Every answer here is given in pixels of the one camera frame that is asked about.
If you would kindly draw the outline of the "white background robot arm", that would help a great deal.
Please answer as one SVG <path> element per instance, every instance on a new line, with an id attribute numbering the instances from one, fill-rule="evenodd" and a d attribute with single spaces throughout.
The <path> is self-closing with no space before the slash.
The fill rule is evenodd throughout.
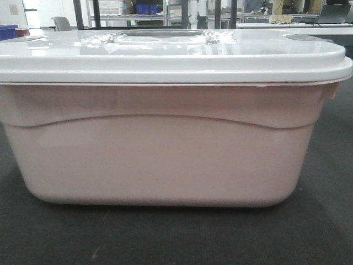
<path id="1" fill-rule="evenodd" d="M 188 21 L 190 29 L 207 28 L 207 1 L 189 0 L 188 1 Z"/>

